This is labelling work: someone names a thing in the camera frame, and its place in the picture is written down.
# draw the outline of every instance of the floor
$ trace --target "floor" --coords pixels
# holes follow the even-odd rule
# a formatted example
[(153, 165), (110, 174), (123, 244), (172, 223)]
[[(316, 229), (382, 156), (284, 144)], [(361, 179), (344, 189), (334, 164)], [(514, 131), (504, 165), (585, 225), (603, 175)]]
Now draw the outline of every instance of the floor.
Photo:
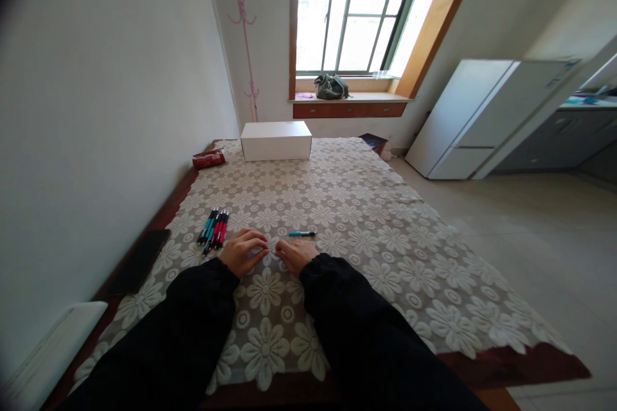
[(617, 194), (565, 173), (428, 181), (401, 158), (390, 165), (591, 371), (508, 389), (521, 410), (617, 409)]

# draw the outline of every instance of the lace tablecloth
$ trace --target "lace tablecloth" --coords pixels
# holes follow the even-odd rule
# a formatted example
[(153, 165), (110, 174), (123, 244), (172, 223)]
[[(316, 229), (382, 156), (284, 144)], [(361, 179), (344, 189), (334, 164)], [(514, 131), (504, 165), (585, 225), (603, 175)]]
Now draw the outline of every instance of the lace tablecloth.
[(329, 366), (304, 310), (302, 285), (274, 255), (276, 242), (289, 231), (316, 231), (315, 238), (302, 239), (364, 274), (433, 352), (475, 358), (509, 345), (524, 354), (526, 345), (547, 342), (571, 353), (505, 278), (363, 140), (312, 143), (308, 160), (265, 162), (245, 162), (240, 141), (217, 143), (226, 149), (227, 163), (199, 172), (167, 226), (171, 237), (146, 282), (122, 300), (94, 353), (77, 369), (76, 385), (163, 300), (179, 272), (203, 263), (195, 241), (216, 206), (231, 209), (228, 237), (255, 227), (268, 237), (271, 252), (234, 293), (234, 326), (208, 394), (219, 385), (253, 380), (267, 390), (273, 374), (284, 372), (325, 377)]

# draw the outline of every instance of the white refrigerator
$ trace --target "white refrigerator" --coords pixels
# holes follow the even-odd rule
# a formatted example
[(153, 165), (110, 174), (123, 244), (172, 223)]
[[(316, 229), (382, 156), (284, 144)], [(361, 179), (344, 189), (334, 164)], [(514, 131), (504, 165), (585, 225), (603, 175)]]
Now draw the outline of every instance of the white refrigerator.
[(405, 160), (429, 179), (468, 179), (559, 86), (571, 62), (462, 60)]

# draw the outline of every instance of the red pen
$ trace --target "red pen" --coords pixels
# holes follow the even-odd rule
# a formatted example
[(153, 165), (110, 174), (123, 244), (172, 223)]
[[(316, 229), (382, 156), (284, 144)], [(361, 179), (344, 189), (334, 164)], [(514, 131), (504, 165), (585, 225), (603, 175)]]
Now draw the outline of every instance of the red pen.
[(230, 210), (227, 209), (224, 212), (225, 212), (225, 215), (223, 216), (223, 224), (221, 225), (221, 230), (220, 230), (219, 238), (217, 240), (217, 249), (222, 249), (223, 248), (223, 242), (225, 241), (225, 234), (227, 233), (227, 222), (229, 220), (229, 212), (230, 212)]
[(214, 223), (214, 226), (210, 229), (210, 238), (208, 239), (208, 242), (206, 243), (206, 246), (204, 248), (204, 256), (208, 255), (208, 252), (214, 247), (214, 243), (216, 241), (217, 238), (217, 233), (220, 229), (220, 226), (222, 225), (222, 219), (223, 219), (223, 212), (221, 212), (217, 217), (216, 217), (216, 221)]

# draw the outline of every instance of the person's left hand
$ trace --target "person's left hand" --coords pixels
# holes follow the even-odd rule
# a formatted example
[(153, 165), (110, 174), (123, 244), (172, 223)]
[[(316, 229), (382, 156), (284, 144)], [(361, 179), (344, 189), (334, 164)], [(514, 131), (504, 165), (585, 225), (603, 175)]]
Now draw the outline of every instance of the person's left hand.
[[(247, 254), (254, 247), (261, 247), (263, 250), (255, 257), (247, 259)], [(268, 252), (270, 252), (268, 239), (262, 233), (255, 228), (242, 228), (225, 244), (219, 259), (228, 266), (232, 273), (242, 279), (268, 255)]]

